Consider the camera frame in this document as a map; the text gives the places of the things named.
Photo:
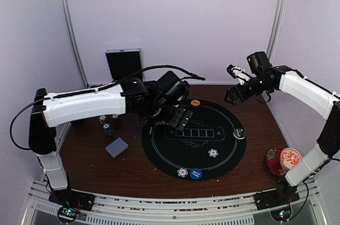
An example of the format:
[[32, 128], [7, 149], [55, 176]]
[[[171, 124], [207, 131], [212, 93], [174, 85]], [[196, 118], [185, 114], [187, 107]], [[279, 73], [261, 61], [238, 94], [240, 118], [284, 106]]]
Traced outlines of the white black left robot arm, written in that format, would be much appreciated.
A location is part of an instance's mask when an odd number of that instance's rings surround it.
[[40, 160], [50, 188], [65, 206], [73, 205], [76, 193], [69, 188], [69, 180], [57, 150], [56, 127], [69, 122], [103, 115], [137, 114], [143, 122], [160, 123], [182, 131], [192, 112], [181, 103], [189, 94], [190, 85], [173, 71], [157, 81], [144, 82], [128, 76], [96, 88], [64, 93], [37, 90], [35, 99], [14, 116], [16, 119], [31, 108], [29, 140], [31, 150]]

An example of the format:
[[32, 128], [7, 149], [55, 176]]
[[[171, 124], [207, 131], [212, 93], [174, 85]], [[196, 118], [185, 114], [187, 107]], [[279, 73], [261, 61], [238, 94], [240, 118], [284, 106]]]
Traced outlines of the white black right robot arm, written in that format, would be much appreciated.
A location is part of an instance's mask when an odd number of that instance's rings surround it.
[[292, 187], [316, 174], [339, 152], [339, 94], [321, 87], [297, 69], [272, 65], [263, 51], [246, 60], [250, 73], [239, 66], [227, 67], [238, 84], [227, 90], [225, 101], [236, 106], [254, 96], [280, 91], [280, 100], [272, 106], [282, 110], [279, 125], [289, 141], [293, 134], [302, 141], [293, 144], [302, 149], [302, 161], [286, 173], [284, 184], [272, 194], [273, 201], [282, 205], [292, 197]]

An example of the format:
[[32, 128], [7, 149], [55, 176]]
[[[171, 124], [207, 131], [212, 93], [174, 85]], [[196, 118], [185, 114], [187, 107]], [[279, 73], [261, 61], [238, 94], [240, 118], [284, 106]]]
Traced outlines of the black white dealer button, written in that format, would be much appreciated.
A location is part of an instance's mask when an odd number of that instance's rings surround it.
[[233, 136], [237, 139], [237, 140], [243, 140], [246, 137], [246, 133], [244, 131], [244, 129], [242, 128], [236, 128], [233, 131]]

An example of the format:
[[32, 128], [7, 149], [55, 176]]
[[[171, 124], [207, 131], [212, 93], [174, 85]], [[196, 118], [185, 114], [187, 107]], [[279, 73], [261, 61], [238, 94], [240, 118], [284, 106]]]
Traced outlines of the blue white 10 chip stack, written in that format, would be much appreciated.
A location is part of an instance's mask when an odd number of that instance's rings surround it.
[[100, 124], [101, 124], [102, 126], [104, 126], [105, 124], [108, 123], [107, 117], [106, 117], [105, 115], [100, 116], [100, 117], [99, 117], [99, 122], [100, 122]]

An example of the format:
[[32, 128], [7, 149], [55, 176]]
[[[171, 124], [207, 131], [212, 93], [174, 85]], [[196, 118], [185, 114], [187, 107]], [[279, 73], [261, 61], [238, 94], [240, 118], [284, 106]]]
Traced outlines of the blue small blind button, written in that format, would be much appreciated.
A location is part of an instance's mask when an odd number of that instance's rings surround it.
[[199, 180], [202, 177], [202, 171], [198, 168], [193, 168], [190, 170], [189, 176], [193, 180]]

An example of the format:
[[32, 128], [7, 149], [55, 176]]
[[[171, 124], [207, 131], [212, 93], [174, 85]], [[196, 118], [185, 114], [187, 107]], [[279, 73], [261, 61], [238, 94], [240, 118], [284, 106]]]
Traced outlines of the orange big blind button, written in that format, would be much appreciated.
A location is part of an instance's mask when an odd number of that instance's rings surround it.
[[197, 100], [197, 99], [193, 99], [193, 100], [191, 100], [191, 105], [192, 106], [199, 106], [201, 104], [201, 102], [199, 101], [199, 100]]

